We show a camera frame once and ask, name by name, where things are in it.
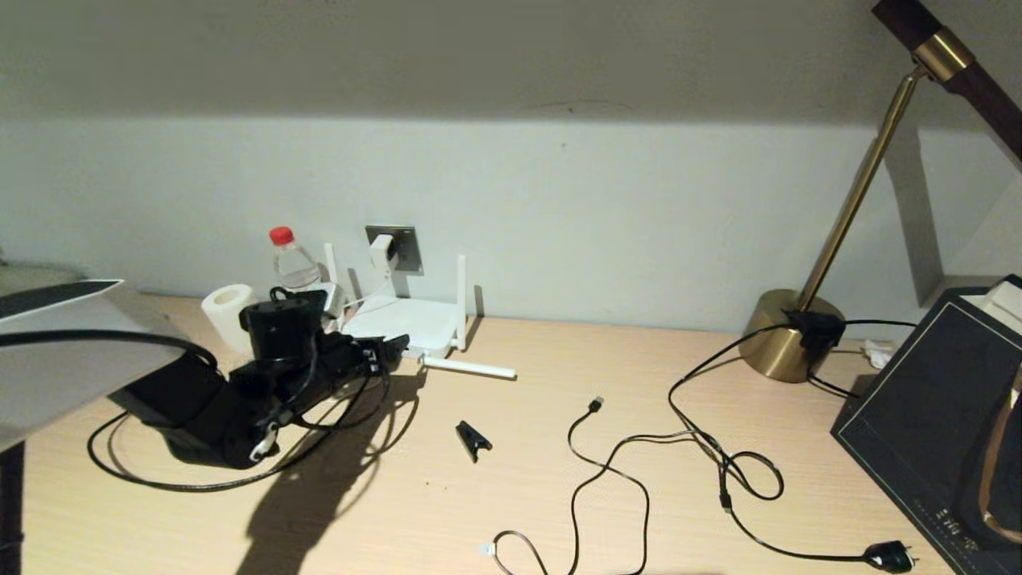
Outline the white power adapter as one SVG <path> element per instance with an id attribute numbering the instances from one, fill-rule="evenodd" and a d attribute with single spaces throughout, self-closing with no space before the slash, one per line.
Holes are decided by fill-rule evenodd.
<path id="1" fill-rule="evenodd" d="M 369 248 L 370 262 L 376 272 L 388 280 L 397 268 L 399 260 L 397 240 L 393 234 L 380 233 L 374 236 Z"/>

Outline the black ethernet cable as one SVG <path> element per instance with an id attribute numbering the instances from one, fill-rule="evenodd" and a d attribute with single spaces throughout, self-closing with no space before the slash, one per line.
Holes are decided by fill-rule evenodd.
<path id="1" fill-rule="evenodd" d="M 277 465 L 270 467 L 265 472 L 241 479 L 205 485 L 151 481 L 138 477 L 120 466 L 112 447 L 108 448 L 107 451 L 114 466 L 107 465 L 97 454 L 96 441 L 102 434 L 107 434 L 107 440 L 112 441 L 117 437 L 117 428 L 120 428 L 127 418 L 131 418 L 127 411 L 114 416 L 108 422 L 102 423 L 88 437 L 86 451 L 92 463 L 103 473 L 109 474 L 110 477 L 137 486 L 171 492 L 171 494 L 216 494 L 216 492 L 253 485 L 278 476 L 288 479 L 299 476 L 304 463 L 311 461 L 316 456 L 325 456 L 326 448 L 329 446 L 337 444 L 351 449 L 355 446 L 355 439 L 361 434 L 369 439 L 371 437 L 368 428 L 370 422 L 381 422 L 386 416 L 393 416 L 398 408 L 408 402 L 417 402 L 418 389 L 423 387 L 426 376 L 426 369 L 421 368 L 415 375 L 384 375 L 379 376 L 378 379 L 372 379 L 372 381 L 366 379 L 358 385 L 352 383 L 336 397 L 336 404 L 330 408 L 330 410 L 335 410 L 335 408 L 344 406 L 344 411 L 337 416 L 336 421 L 325 422 L 324 419 L 319 418 L 316 422 L 310 422 L 303 416 L 295 416 L 292 421 L 293 426 L 304 430 L 300 441 L 292 445 L 291 450 L 286 452 Z"/>

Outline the white router with four antennas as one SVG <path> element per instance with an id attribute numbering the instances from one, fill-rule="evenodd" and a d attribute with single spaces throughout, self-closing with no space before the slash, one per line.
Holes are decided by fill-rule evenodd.
<path id="1" fill-rule="evenodd" d="M 332 330 L 355 338 L 407 334 L 411 343 L 404 357 L 415 360 L 421 367 L 446 369 L 493 378 L 517 378 L 517 371 L 464 360 L 452 360 L 453 350 L 464 352 L 468 347 L 468 273 L 467 258 L 460 254 L 456 265 L 456 301 L 453 304 L 428 299 L 402 298 L 394 291 L 393 274 L 372 294 L 344 304 L 343 316 L 330 321 Z"/>

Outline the small black clip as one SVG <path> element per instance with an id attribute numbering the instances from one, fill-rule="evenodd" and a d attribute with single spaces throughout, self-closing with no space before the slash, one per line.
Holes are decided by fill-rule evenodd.
<path id="1" fill-rule="evenodd" d="M 478 463 L 479 451 L 493 450 L 493 444 L 487 440 L 487 437 L 483 436 L 467 421 L 458 422 L 455 430 L 471 462 Z"/>

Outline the clear water bottle red cap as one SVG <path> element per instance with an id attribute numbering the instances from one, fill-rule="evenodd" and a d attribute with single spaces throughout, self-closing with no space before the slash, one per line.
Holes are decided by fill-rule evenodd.
<path id="1" fill-rule="evenodd" d="M 322 272 L 307 249 L 297 241 L 291 227 L 277 226 L 267 233 L 274 247 L 273 268 L 280 287 L 301 291 L 320 283 Z"/>

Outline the white paper roll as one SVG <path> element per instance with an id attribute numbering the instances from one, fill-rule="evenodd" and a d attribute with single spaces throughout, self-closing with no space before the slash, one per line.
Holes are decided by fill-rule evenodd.
<path id="1" fill-rule="evenodd" d="M 248 355 L 252 352 L 252 344 L 248 332 L 241 327 L 240 314 L 252 304 L 256 304 L 256 292 L 251 285 L 231 284 L 211 292 L 202 299 L 200 309 L 228 347 Z"/>

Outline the brass desk lamp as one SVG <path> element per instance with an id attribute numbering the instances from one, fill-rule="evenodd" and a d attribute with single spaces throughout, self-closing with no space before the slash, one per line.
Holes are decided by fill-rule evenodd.
<path id="1" fill-rule="evenodd" d="M 810 360 L 798 345 L 799 332 L 788 323 L 784 310 L 832 313 L 842 317 L 846 327 L 851 325 L 849 319 L 820 296 L 820 290 L 921 81 L 931 81 L 966 101 L 996 135 L 1007 156 L 1022 167 L 1022 108 L 1000 87 L 949 26 L 943 23 L 923 0 L 878 0 L 872 14 L 905 48 L 913 68 L 899 81 L 878 134 L 866 150 L 846 200 L 802 288 L 764 292 L 738 341 L 739 354 L 748 367 L 774 381 L 808 382 L 815 369 L 829 355 Z"/>

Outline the white box inside bag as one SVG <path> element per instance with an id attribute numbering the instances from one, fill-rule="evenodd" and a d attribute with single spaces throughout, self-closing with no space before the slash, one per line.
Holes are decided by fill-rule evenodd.
<path id="1" fill-rule="evenodd" d="M 1022 287 L 1012 284 L 1010 280 L 1001 280 L 985 294 L 963 295 L 961 298 L 1022 336 Z"/>

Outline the grey metal wall socket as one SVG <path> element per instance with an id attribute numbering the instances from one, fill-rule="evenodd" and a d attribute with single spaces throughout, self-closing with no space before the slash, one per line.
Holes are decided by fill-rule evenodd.
<path id="1" fill-rule="evenodd" d="M 413 276 L 420 276 L 423 273 L 418 236 L 413 226 L 367 225 L 365 230 L 370 244 L 377 234 L 393 234 L 399 254 L 399 260 L 394 266 L 396 272 L 411 273 Z"/>

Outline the black plastic connector block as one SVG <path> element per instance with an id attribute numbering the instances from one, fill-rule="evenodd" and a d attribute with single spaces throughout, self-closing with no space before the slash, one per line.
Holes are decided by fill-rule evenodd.
<path id="1" fill-rule="evenodd" d="M 810 360 L 821 360 L 837 346 L 846 332 L 846 321 L 832 313 L 784 310 L 788 323 L 799 332 L 798 345 Z"/>

